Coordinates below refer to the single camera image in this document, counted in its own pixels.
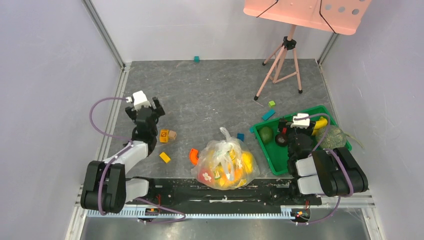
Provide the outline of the clear plastic bag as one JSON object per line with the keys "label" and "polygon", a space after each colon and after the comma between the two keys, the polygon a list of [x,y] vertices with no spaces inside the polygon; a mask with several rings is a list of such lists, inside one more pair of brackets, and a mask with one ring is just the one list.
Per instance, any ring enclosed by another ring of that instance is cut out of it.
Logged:
{"label": "clear plastic bag", "polygon": [[226,191],[244,187],[260,175],[257,161],[247,145],[219,128],[223,140],[212,140],[198,154],[191,175],[210,188]]}

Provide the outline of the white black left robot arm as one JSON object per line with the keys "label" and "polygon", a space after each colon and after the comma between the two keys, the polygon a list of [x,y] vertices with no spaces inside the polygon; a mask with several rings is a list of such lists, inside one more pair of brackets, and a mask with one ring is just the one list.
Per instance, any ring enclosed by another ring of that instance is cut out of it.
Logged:
{"label": "white black left robot arm", "polygon": [[125,203],[137,197],[145,204],[151,204],[157,198],[157,190],[147,180],[128,180],[126,174],[154,151],[159,135],[157,124],[165,111],[157,97],[149,101],[142,92],[124,100],[132,104],[125,108],[135,124],[131,137],[124,138],[126,145],[113,156],[91,161],[82,186],[80,206],[98,211],[102,216],[118,214]]}

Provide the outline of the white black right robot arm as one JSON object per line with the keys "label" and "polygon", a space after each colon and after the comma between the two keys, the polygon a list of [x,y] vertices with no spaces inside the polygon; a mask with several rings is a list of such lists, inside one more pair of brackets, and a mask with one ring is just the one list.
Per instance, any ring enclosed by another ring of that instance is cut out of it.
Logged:
{"label": "white black right robot arm", "polygon": [[289,199],[302,204],[311,195],[346,197],[369,189],[369,181],[348,148],[324,146],[335,125],[323,116],[313,121],[307,114],[281,118],[275,142],[287,148],[287,170],[293,176]]}

